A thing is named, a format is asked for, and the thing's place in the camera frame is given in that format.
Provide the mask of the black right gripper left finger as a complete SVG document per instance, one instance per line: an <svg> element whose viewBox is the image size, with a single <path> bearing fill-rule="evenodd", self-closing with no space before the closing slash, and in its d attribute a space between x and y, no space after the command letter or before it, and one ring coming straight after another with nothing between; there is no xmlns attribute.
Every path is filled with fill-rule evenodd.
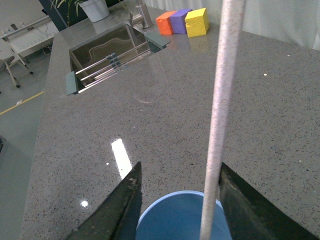
<svg viewBox="0 0 320 240"><path fill-rule="evenodd" d="M68 240L134 240L142 206L142 164L137 162Z"/></svg>

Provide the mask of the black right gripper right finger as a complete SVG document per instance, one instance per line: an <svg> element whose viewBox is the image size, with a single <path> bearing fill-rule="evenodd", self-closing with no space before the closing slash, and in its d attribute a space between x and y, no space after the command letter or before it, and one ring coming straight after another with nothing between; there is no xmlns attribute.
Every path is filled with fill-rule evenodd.
<svg viewBox="0 0 320 240"><path fill-rule="evenodd" d="M219 177L220 201L234 240L316 240L225 163Z"/></svg>

